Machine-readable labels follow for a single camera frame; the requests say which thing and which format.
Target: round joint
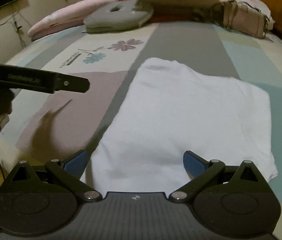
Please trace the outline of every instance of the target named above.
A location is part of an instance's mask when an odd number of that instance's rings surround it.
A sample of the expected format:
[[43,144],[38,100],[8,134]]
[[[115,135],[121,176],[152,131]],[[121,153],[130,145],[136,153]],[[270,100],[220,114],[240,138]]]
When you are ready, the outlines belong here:
[[183,191],[175,191],[171,194],[171,196],[174,198],[174,199],[177,199],[177,200],[183,200],[185,199],[188,194],[186,194],[185,192]]
[[87,199],[96,199],[100,196],[99,192],[96,191],[87,191],[84,193],[84,197]]

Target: pink bag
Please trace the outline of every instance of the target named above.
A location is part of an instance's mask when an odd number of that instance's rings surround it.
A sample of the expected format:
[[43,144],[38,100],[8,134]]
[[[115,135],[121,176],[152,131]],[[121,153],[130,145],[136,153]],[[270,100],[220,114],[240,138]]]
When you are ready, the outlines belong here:
[[223,3],[223,27],[236,30],[255,38],[265,38],[268,17],[248,3],[235,0]]

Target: bed sheet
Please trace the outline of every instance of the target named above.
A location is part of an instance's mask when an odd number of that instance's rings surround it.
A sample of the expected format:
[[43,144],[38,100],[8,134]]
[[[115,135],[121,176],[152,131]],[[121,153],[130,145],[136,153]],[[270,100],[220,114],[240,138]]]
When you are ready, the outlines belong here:
[[282,204],[282,41],[227,32],[215,25],[174,22],[122,33],[86,34],[79,26],[33,42],[8,64],[87,77],[85,94],[17,91],[11,121],[0,134],[0,161],[43,163],[81,148],[93,152],[124,100],[136,70],[150,57],[250,82],[270,95],[272,153],[278,176],[270,186]]

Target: wall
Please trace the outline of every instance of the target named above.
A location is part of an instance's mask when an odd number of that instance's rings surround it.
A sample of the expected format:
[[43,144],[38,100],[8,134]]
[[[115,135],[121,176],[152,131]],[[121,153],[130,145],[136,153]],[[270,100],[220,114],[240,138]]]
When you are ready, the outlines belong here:
[[[28,45],[31,43],[27,36],[30,25],[23,18],[34,25],[52,12],[78,1],[81,0],[68,0],[68,2],[65,0],[19,0],[0,8],[0,24],[4,23],[15,12],[20,11],[15,19],[18,25],[22,26],[22,39]],[[8,22],[0,26],[0,63],[5,63],[22,49],[19,37],[12,24],[13,19],[8,20]]]

